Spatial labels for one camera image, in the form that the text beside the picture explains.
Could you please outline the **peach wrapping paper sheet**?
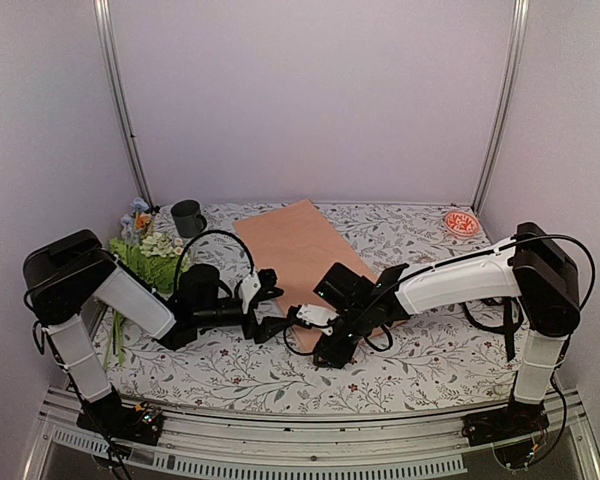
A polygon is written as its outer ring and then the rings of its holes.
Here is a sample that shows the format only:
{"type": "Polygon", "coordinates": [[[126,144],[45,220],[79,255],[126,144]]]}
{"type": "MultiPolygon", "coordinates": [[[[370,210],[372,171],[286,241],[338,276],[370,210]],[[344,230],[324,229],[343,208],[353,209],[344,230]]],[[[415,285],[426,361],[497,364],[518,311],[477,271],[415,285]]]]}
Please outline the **peach wrapping paper sheet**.
{"type": "Polygon", "coordinates": [[[408,220],[401,206],[316,204],[234,204],[233,227],[260,269],[272,268],[284,294],[282,312],[299,304],[327,304],[314,288],[335,263],[377,280],[403,260],[400,237],[408,220]]]}

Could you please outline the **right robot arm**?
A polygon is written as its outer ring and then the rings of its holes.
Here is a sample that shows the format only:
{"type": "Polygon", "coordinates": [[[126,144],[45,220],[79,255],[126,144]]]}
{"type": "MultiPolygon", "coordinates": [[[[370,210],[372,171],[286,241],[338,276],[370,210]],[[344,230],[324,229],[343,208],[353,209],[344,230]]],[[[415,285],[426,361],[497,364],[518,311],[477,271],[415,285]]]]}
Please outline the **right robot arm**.
{"type": "Polygon", "coordinates": [[[334,264],[314,292],[336,313],[331,334],[311,352],[317,366],[341,368],[374,329],[452,304],[501,298],[519,304],[530,333],[511,391],[511,403],[497,415],[497,427],[517,436],[532,424],[558,359],[578,328],[592,292],[580,289],[578,266],[561,247],[579,240],[548,234],[533,222],[485,249],[421,265],[386,268],[376,281],[334,264]]]}

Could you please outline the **orange fake flower stem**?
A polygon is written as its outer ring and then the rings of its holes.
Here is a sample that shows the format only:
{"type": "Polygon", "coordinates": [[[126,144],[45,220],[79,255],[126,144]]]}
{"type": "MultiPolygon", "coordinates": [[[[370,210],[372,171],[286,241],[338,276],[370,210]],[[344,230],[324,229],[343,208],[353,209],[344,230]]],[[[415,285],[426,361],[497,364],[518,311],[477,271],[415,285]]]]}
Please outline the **orange fake flower stem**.
{"type": "Polygon", "coordinates": [[[147,212],[137,213],[134,218],[134,232],[146,235],[153,229],[154,216],[147,212]]]}

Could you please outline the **blue fake flower stem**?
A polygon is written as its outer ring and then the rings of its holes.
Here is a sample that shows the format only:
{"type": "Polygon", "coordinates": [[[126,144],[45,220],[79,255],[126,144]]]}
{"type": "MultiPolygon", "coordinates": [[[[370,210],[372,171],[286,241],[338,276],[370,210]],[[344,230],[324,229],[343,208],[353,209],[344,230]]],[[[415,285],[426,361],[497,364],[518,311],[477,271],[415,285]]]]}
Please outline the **blue fake flower stem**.
{"type": "MultiPolygon", "coordinates": [[[[137,213],[147,212],[151,209],[144,199],[136,197],[131,203],[131,212],[120,218],[121,233],[119,238],[111,239],[109,246],[112,253],[133,273],[138,275],[147,284],[151,283],[148,271],[148,258],[142,248],[142,241],[147,236],[134,232],[134,218],[137,213]]],[[[125,317],[118,311],[113,311],[112,326],[109,333],[105,353],[105,369],[112,366],[113,358],[117,365],[122,366],[125,360],[123,347],[123,324],[125,317]]]]}

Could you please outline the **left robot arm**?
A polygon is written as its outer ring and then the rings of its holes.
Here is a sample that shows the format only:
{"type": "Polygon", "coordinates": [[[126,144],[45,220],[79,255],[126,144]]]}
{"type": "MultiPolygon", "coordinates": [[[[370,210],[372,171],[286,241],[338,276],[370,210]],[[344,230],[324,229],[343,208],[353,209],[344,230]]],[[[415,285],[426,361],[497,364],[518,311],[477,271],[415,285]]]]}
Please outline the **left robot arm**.
{"type": "Polygon", "coordinates": [[[108,434],[121,433],[129,415],[93,345],[106,311],[121,314],[163,348],[177,351],[196,341],[202,329],[239,326],[246,338],[257,337],[264,323],[256,308],[284,293],[272,269],[251,266],[230,288],[216,267],[194,264],[176,269],[173,292],[164,297],[89,230],[30,253],[22,273],[23,302],[36,317],[38,349],[51,348],[85,412],[108,434]]]}

